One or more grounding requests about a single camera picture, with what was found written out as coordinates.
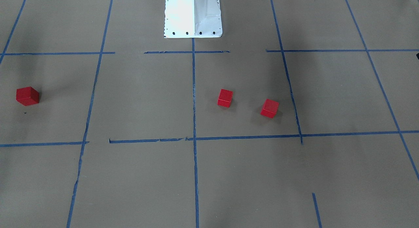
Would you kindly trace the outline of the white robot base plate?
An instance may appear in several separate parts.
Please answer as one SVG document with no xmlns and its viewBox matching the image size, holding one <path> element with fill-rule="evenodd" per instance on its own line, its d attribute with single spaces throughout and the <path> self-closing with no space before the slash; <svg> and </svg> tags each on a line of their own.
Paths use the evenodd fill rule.
<svg viewBox="0 0 419 228">
<path fill-rule="evenodd" d="M 164 38 L 219 38 L 220 0 L 165 0 Z"/>
</svg>

